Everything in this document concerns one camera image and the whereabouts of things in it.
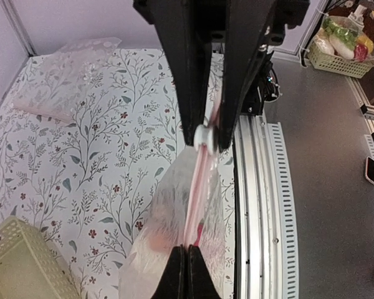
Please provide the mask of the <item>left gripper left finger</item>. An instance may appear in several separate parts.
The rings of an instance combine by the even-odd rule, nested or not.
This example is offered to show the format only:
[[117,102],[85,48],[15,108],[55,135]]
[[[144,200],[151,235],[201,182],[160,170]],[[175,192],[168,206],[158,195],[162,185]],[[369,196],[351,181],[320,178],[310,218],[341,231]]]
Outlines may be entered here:
[[152,299],[186,298],[186,250],[173,247]]

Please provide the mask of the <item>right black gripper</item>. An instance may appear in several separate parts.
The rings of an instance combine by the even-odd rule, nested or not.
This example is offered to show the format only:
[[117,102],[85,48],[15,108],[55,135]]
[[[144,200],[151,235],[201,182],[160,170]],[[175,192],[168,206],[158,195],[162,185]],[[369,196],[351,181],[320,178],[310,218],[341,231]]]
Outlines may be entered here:
[[163,6],[166,19],[176,16],[172,4],[193,4],[196,28],[209,32],[213,42],[222,42],[226,31],[218,144],[220,151],[228,149],[243,101],[259,69],[259,49],[268,46],[272,29],[272,45],[279,52],[296,53],[308,30],[305,18],[310,13],[310,2],[134,1],[133,8],[154,26],[163,19],[154,18],[152,4]]

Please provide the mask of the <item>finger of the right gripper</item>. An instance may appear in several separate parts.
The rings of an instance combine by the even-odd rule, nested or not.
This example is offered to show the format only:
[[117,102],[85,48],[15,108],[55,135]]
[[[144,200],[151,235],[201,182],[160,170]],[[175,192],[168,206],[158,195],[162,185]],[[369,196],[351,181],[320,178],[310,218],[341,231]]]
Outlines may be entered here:
[[198,1],[148,1],[147,6],[175,83],[184,140],[191,146],[204,119],[211,62]]

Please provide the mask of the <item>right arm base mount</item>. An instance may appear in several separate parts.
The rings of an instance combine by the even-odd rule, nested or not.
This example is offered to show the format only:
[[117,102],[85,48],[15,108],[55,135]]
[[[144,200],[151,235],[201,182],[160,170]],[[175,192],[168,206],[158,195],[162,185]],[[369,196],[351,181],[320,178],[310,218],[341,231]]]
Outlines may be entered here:
[[262,115],[264,104],[277,101],[280,96],[280,85],[273,69],[273,63],[267,60],[262,64],[244,99],[241,114]]

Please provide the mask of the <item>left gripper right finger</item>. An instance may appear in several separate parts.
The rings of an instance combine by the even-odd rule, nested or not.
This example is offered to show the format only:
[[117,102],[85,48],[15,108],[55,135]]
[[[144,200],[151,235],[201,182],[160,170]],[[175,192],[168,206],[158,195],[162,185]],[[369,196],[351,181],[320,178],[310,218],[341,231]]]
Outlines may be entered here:
[[189,246],[187,254],[186,297],[190,299],[220,298],[201,250],[194,245]]

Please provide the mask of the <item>clear zip top bag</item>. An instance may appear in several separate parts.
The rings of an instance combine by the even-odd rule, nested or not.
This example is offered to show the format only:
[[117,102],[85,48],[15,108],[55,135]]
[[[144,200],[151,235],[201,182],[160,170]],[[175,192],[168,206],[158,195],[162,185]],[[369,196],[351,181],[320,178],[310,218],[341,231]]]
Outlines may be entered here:
[[143,229],[120,269],[120,298],[152,298],[173,247],[200,248],[214,287],[223,294],[225,231],[218,172],[221,95],[193,145],[178,155],[160,181]]

